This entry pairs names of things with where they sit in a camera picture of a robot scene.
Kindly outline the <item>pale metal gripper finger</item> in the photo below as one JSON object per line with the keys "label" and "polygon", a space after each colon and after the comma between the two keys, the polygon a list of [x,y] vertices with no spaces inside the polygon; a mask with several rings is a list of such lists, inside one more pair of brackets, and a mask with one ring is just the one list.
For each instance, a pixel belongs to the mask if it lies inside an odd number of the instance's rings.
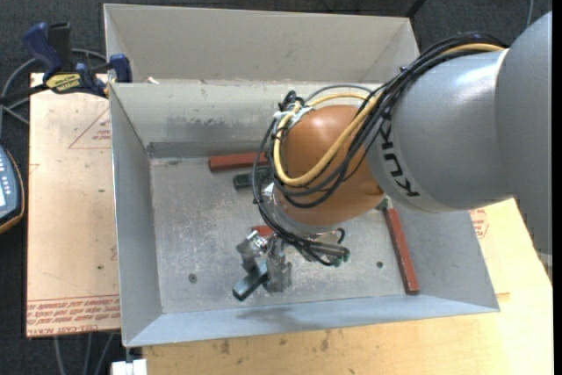
{"label": "pale metal gripper finger", "polygon": [[260,248],[253,242],[241,242],[236,246],[238,253],[241,255],[241,266],[249,276],[258,275],[258,258],[260,257]]}
{"label": "pale metal gripper finger", "polygon": [[267,279],[264,288],[269,293],[285,292],[292,285],[292,263],[284,256],[266,260]]}

